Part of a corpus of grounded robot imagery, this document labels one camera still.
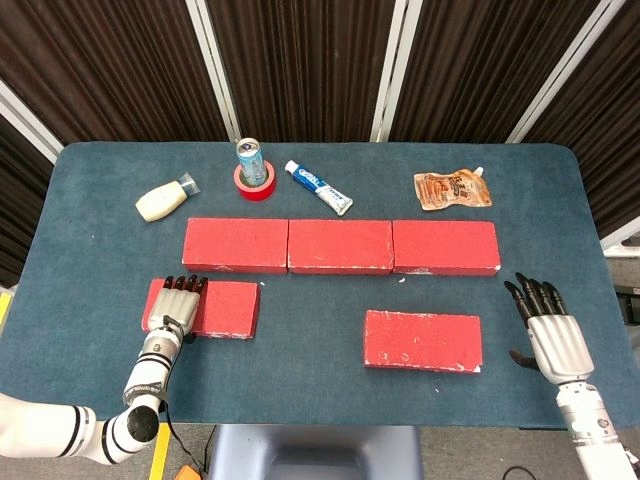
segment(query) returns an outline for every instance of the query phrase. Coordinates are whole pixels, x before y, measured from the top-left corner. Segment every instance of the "toothpaste tube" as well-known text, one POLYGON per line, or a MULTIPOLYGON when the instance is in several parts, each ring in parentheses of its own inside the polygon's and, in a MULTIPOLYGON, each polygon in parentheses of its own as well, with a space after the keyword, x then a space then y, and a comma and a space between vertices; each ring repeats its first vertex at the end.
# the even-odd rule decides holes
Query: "toothpaste tube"
POLYGON ((349 210, 349 207, 353 205, 353 200, 344 196, 332 186, 327 185, 324 180, 316 177, 293 160, 289 160, 284 169, 293 175, 296 182, 307 190, 311 190, 320 200, 333 208, 339 216, 344 215, 349 210))

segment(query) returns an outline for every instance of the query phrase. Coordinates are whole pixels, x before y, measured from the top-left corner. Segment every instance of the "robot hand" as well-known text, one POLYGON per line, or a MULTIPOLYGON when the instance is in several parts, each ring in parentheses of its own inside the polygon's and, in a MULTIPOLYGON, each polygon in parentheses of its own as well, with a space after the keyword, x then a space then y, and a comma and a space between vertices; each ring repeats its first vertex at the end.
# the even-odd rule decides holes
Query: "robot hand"
POLYGON ((191 332, 207 279, 167 277, 151 310, 150 332, 125 387, 128 408, 106 422, 90 408, 17 400, 0 394, 0 455, 87 457, 109 465, 142 450, 158 432, 173 365, 191 332))
POLYGON ((556 402, 590 480, 636 480, 598 390, 586 383, 595 367, 578 322, 553 285, 521 273, 516 278, 524 293, 511 282, 504 285, 522 317, 535 358, 516 350, 509 352, 511 358, 518 365, 540 370, 558 385, 556 402))

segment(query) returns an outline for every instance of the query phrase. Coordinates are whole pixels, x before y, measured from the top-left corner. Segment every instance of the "white cap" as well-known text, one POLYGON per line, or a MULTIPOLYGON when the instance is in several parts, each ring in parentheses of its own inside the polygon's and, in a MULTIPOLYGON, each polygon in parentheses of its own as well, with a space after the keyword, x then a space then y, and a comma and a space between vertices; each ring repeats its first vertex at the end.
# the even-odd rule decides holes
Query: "white cap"
POLYGON ((284 166, 284 169, 289 172, 291 175, 293 175, 293 172, 296 171, 296 168, 298 168, 300 165, 298 165, 296 162, 294 162, 293 160, 289 160, 287 162, 287 164, 284 166))

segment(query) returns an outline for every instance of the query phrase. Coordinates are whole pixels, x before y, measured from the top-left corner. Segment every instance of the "table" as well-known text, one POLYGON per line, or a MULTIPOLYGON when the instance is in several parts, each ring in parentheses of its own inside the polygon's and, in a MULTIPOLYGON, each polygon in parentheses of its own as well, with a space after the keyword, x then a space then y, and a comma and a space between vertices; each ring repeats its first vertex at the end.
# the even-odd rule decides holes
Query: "table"
POLYGON ((335 218, 284 172, 307 165, 354 198, 345 218, 489 220, 495 277, 214 274, 263 282, 252 341, 199 339, 169 389, 175 421, 347 425, 561 427, 556 388, 507 351, 530 345, 502 282, 516 271, 554 283, 580 322, 600 389, 619 428, 640 425, 640 372, 625 337, 579 175, 555 145, 264 144, 274 195, 235 190, 228 143, 78 143, 60 155, 20 287, 0 339, 0 391, 40 402, 122 411, 122 389, 144 339, 153 277, 181 265, 191 216, 335 218), (420 209, 416 172, 484 167, 491 208, 420 209), (202 193, 145 223, 136 199, 188 170, 202 193), (476 314, 484 367, 456 375, 362 366, 367 309, 476 314))

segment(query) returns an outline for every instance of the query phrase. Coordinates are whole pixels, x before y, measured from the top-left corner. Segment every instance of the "red block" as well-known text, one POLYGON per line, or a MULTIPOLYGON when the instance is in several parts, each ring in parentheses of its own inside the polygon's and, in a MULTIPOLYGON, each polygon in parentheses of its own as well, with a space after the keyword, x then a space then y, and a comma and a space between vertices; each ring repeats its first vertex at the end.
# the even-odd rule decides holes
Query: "red block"
POLYGON ((394 220, 396 273, 491 276, 500 270, 491 222, 394 220))
POLYGON ((368 310, 364 365, 480 373, 480 317, 368 310))
MULTIPOLYGON (((149 331, 149 314, 164 279, 154 278, 149 286, 147 305, 142 315, 142 330, 149 331)), ((191 331, 215 338, 253 338, 258 318, 260 289, 257 283, 207 282, 200 295, 191 331)))
POLYGON ((387 220, 291 220, 289 270, 294 273, 385 275, 393 269, 387 220))
POLYGON ((287 273, 289 221, 190 218, 182 264, 192 271, 287 273))

